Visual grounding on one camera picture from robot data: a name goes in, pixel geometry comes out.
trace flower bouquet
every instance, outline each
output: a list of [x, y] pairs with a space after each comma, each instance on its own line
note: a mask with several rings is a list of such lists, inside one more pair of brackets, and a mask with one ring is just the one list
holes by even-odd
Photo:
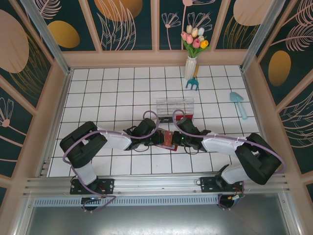
[[194, 76], [197, 56], [205, 50], [208, 50], [209, 42], [203, 36], [204, 28], [192, 28], [187, 26], [186, 32], [181, 33], [181, 40], [188, 51], [188, 58], [185, 66], [185, 79], [192, 79]]

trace pink tulip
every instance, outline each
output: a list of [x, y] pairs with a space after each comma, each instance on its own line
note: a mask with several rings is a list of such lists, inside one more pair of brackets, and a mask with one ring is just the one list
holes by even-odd
[[182, 37], [182, 39], [183, 39], [184, 41], [186, 41], [186, 40], [187, 40], [187, 33], [186, 33], [186, 32], [182, 32], [182, 33], [181, 33], [181, 37]]
[[186, 42], [188, 44], [192, 44], [193, 41], [194, 41], [193, 37], [190, 34], [187, 34]]
[[192, 44], [192, 46], [193, 46], [194, 48], [199, 48], [199, 47], [200, 47], [200, 40], [199, 40], [198, 38], [196, 38], [196, 39], [194, 40], [194, 43]]

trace grid tile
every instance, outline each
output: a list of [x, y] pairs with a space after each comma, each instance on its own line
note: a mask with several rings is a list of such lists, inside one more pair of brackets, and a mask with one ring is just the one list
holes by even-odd
[[[86, 121], [99, 129], [122, 131], [139, 125], [147, 110], [157, 111], [158, 98], [193, 98], [194, 125], [227, 136], [259, 132], [239, 67], [200, 66], [199, 91], [187, 89], [184, 67], [145, 67], [75, 70], [55, 142], [49, 175], [73, 176], [62, 162], [62, 138]], [[248, 119], [242, 120], [229, 93], [237, 92]], [[175, 131], [174, 124], [160, 128]], [[98, 175], [158, 174], [217, 171], [224, 164], [239, 164], [237, 158], [220, 153], [198, 153], [179, 147], [177, 151], [141, 145], [138, 152], [102, 148], [92, 160]]]

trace tulip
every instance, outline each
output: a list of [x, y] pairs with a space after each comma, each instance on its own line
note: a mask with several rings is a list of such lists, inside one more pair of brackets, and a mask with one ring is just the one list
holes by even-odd
[[187, 33], [186, 32], [182, 32], [181, 33], [181, 38], [186, 41], [187, 40]]
[[202, 36], [204, 33], [204, 28], [199, 28], [198, 29], [198, 36]]
[[202, 42], [204, 40], [204, 37], [203, 36], [199, 36], [198, 39], [199, 39], [200, 42]]
[[188, 44], [191, 44], [193, 41], [194, 41], [194, 39], [192, 38], [192, 36], [191, 36], [190, 34], [187, 34], [186, 42], [187, 42]]
[[208, 42], [207, 40], [204, 40], [204, 41], [201, 42], [200, 47], [201, 47], [202, 49], [204, 49], [204, 48], [206, 48], [208, 45], [209, 45], [209, 42]]
[[197, 37], [198, 35], [198, 29], [197, 28], [193, 28], [192, 31], [191, 31], [191, 36], [193, 38]]
[[196, 38], [196, 39], [194, 40], [192, 46], [193, 46], [194, 48], [199, 48], [199, 47], [200, 47], [200, 40], [199, 40], [199, 38]]
[[191, 32], [192, 32], [192, 26], [191, 25], [187, 25], [186, 33], [191, 34]]

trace gray floor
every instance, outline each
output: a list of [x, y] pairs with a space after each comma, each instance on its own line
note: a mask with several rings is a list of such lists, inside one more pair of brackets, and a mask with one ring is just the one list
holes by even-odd
[[286, 235], [276, 195], [248, 195], [232, 211], [217, 205], [35, 208], [28, 235]]

